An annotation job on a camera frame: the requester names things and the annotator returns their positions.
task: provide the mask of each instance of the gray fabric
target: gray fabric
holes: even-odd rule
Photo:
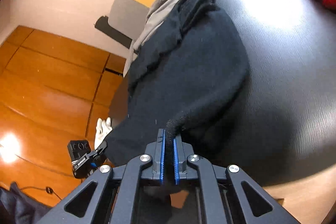
[[[131,63],[137,57],[134,52],[138,51],[140,47],[155,33],[157,28],[162,24],[167,15],[179,0],[155,0],[149,9],[146,16],[146,25],[137,38],[132,41],[129,54],[124,67],[124,77],[128,72]]]

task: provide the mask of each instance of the black cable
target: black cable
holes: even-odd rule
[[[227,190],[227,186],[221,183],[218,183],[219,186],[221,186],[224,190]]]
[[[26,186],[26,187],[21,188],[20,190],[23,191],[23,190],[26,190],[26,189],[36,189],[36,190],[46,191],[47,194],[49,194],[49,195],[55,194],[55,196],[58,197],[59,200],[62,200],[59,197],[59,195],[54,192],[53,188],[51,188],[49,186],[46,186],[45,188],[38,188],[38,187],[35,187],[35,186]]]

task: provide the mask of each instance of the black sweatshirt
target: black sweatshirt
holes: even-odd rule
[[[159,128],[168,145],[181,134],[208,159],[220,150],[249,65],[232,20],[213,1],[180,0],[140,49],[128,72],[128,116],[105,138],[114,164],[144,153]]]

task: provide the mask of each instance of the white glove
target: white glove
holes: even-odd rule
[[[111,118],[108,117],[105,120],[98,118],[96,126],[96,137],[94,139],[94,148],[97,149],[98,146],[103,142],[108,133],[112,131]]]

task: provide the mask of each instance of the blue gripper pad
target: blue gripper pad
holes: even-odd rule
[[[163,167],[165,160],[165,143],[166,143],[166,134],[165,130],[163,131],[162,136],[162,146],[161,146],[161,159],[160,159],[160,183],[163,184]]]
[[[180,182],[180,174],[179,174],[179,156],[177,154],[176,139],[174,139],[174,173],[175,173],[175,184],[177,185]]]

